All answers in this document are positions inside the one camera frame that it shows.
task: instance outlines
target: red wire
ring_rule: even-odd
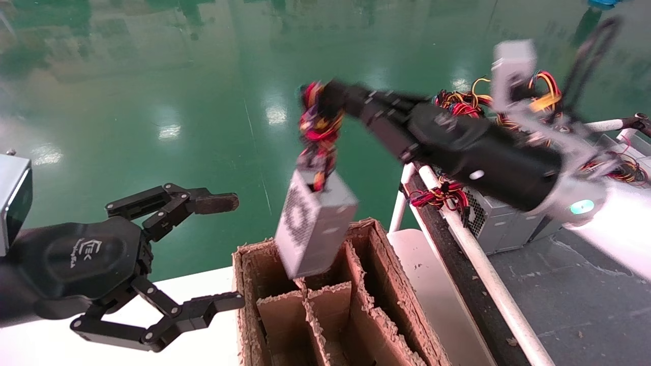
[[[628,137],[626,137],[624,135],[622,135],[622,138],[624,138],[626,140],[627,145],[626,145],[626,148],[624,149],[624,151],[620,152],[618,155],[624,155],[626,153],[626,151],[628,150],[628,148],[631,147],[631,140],[629,140]]]

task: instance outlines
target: white table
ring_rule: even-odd
[[[174,301],[182,303],[193,297],[232,290],[232,267],[156,283]],[[106,320],[149,327],[160,313],[137,297]],[[218,313],[205,330],[182,334],[163,352],[153,353],[83,340],[70,330],[74,319],[41,320],[0,329],[0,364],[6,366],[81,365],[179,366],[239,365],[237,346],[237,312]]]

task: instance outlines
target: robotic hand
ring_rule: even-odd
[[[0,155],[7,197],[0,225],[0,327],[83,313],[70,328],[82,338],[108,345],[159,352],[181,333],[207,328],[216,313],[241,308],[236,292],[193,298],[179,305],[148,279],[151,242],[161,240],[191,214],[235,210],[235,193],[211,194],[174,184],[152,188],[106,205],[99,223],[63,223],[20,230],[31,206],[29,160]],[[133,219],[155,213],[143,227]],[[143,297],[162,315],[149,329],[102,320]]]
[[[326,84],[318,98],[318,113],[359,119],[402,163],[435,165],[450,178],[514,208],[544,213],[565,223],[612,258],[651,280],[651,247],[643,225],[632,218],[651,214],[651,196],[606,174],[621,164],[607,147],[592,146],[594,132],[574,113],[581,88],[614,37],[617,19],[603,22],[579,50],[566,83],[563,114],[547,115],[546,106],[560,99],[536,101],[523,85],[535,70],[529,41],[503,42],[495,48],[492,72],[493,109],[508,115],[526,133],[512,133],[488,119],[454,116],[431,104],[429,96],[373,91],[337,80]],[[602,34],[605,40],[599,44]],[[595,44],[594,60],[584,67]],[[646,116],[620,120],[617,128],[648,131]],[[543,141],[552,140],[550,147]]]

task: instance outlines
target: power supply unit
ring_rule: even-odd
[[[524,246],[544,215],[524,213],[472,188],[464,188],[470,202],[468,229],[487,255]]]

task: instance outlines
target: silver power supply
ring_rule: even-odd
[[[290,279],[320,274],[332,265],[355,216],[357,199],[336,171],[322,191],[313,171],[294,171],[275,243]]]
[[[468,229],[487,255],[521,248],[544,217],[527,216],[471,188],[464,191],[470,202]]]
[[[32,207],[30,159],[0,154],[0,257],[14,242]]]

